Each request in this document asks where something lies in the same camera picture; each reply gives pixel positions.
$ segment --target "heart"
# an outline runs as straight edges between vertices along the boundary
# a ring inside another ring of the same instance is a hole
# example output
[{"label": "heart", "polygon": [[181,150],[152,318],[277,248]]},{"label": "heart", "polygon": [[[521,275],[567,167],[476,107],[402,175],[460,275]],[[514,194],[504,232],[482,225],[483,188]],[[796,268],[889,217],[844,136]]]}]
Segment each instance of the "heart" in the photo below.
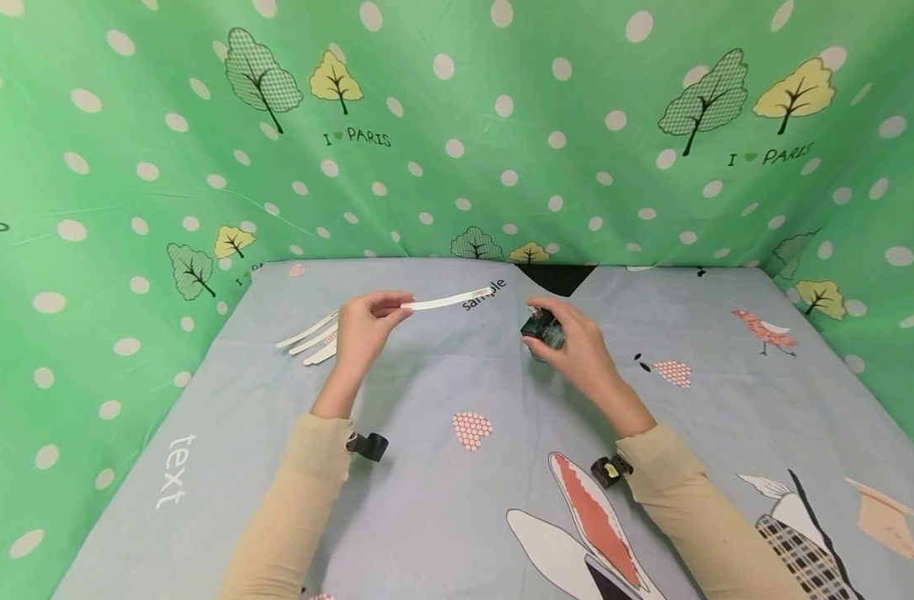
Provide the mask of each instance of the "heart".
[{"label": "heart", "polygon": [[463,447],[475,453],[480,449],[480,441],[493,432],[493,425],[476,412],[457,412],[454,415],[454,432]]}]

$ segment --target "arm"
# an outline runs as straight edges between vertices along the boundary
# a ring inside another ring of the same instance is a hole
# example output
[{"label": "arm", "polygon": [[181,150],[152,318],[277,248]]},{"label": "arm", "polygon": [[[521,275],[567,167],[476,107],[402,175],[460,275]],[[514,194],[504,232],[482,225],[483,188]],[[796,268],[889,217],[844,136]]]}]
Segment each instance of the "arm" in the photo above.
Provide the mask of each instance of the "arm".
[{"label": "arm", "polygon": [[617,372],[600,328],[575,306],[551,297],[527,301],[552,311],[563,348],[524,338],[532,352],[597,405],[622,438],[633,465],[633,498],[677,549],[707,600],[806,600],[790,571],[666,425],[658,425]]},{"label": "arm", "polygon": [[332,502],[347,481],[354,399],[387,336],[412,311],[404,292],[352,298],[339,314],[337,364],[293,425],[281,466],[234,551],[218,600],[295,600]]}]

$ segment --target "beige sleeve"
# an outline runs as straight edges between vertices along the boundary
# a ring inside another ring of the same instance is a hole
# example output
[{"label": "beige sleeve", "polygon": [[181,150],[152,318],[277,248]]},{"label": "beige sleeve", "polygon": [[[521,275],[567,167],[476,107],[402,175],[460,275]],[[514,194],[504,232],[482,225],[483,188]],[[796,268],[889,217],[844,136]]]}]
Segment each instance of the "beige sleeve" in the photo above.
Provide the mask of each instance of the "beige sleeve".
[{"label": "beige sleeve", "polygon": [[352,432],[345,418],[297,419],[217,600],[297,600],[332,502],[347,481]]},{"label": "beige sleeve", "polygon": [[666,425],[617,442],[627,481],[707,600],[807,600],[790,570]]}]

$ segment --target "bedsheet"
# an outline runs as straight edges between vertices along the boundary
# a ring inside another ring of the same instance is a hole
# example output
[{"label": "bedsheet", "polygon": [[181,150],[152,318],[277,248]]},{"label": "bedsheet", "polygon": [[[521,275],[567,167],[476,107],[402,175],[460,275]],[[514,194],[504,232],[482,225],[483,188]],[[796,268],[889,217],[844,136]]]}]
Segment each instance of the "bedsheet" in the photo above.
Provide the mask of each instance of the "bedsheet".
[{"label": "bedsheet", "polygon": [[[486,285],[414,314],[367,375],[357,430],[389,448],[355,459],[308,596],[701,597],[627,489],[590,474],[607,425],[519,342],[524,298],[553,293],[600,323],[623,377],[810,598],[914,599],[914,447],[765,273],[419,258],[256,271],[54,598],[212,598],[332,366],[274,343],[358,293]],[[632,560],[609,560],[607,536]]]}]

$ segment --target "fabric wall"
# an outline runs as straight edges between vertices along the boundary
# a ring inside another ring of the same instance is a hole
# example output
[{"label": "fabric wall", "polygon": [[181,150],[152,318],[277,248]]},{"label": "fabric wall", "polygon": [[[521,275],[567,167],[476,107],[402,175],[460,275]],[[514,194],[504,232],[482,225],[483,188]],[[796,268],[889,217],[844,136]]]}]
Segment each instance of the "fabric wall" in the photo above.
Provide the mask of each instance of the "fabric wall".
[{"label": "fabric wall", "polygon": [[799,257],[914,438],[913,69],[914,0],[0,0],[0,598],[267,260]]}]

